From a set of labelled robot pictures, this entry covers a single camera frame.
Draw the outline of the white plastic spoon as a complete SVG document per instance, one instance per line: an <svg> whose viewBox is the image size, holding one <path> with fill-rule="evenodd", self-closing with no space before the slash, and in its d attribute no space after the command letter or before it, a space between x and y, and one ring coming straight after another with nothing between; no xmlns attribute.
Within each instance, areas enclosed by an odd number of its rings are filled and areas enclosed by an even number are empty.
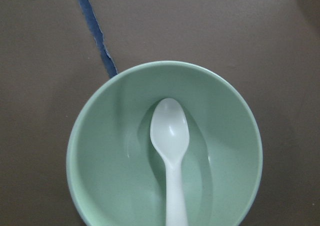
<svg viewBox="0 0 320 226"><path fill-rule="evenodd" d="M190 134L181 105L172 98L161 100L152 115L150 139L165 165L166 225L188 225L182 188L182 160Z"/></svg>

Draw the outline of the small green bowl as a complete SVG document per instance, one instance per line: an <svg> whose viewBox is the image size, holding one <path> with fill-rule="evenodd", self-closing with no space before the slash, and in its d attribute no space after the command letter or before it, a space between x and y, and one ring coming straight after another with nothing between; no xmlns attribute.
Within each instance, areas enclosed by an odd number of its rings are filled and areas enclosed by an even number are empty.
<svg viewBox="0 0 320 226"><path fill-rule="evenodd" d="M190 143L182 162L189 225L239 225L258 191L263 148L243 97L203 67L157 61L102 85L70 135L66 172L87 225L164 225L165 165L150 140L163 98L183 107Z"/></svg>

